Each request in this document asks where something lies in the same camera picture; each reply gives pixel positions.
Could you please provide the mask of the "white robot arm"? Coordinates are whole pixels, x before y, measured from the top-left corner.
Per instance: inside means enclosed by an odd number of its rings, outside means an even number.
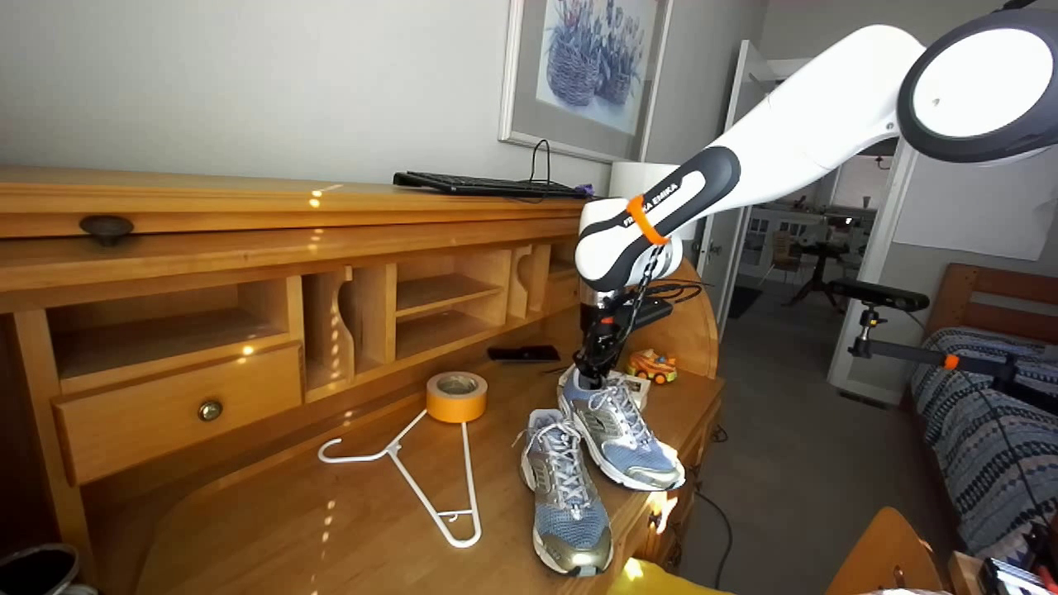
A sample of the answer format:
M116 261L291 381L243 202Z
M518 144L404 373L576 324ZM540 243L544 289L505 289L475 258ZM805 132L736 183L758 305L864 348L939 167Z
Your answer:
M900 27L860 27L650 189L589 202L576 270L599 314L576 353L576 383L604 383L641 321L638 287L675 270L672 242L680 229L783 199L885 139L939 163L994 163L1054 144L1058 16L994 11L929 46Z

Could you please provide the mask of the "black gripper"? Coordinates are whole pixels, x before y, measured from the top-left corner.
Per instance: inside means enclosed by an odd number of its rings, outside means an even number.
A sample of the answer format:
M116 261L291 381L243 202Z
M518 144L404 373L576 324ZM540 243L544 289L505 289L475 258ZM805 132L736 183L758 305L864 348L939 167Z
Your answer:
M579 383L599 389L617 360L626 337L638 326L638 289L591 295L581 305L581 348L576 351Z

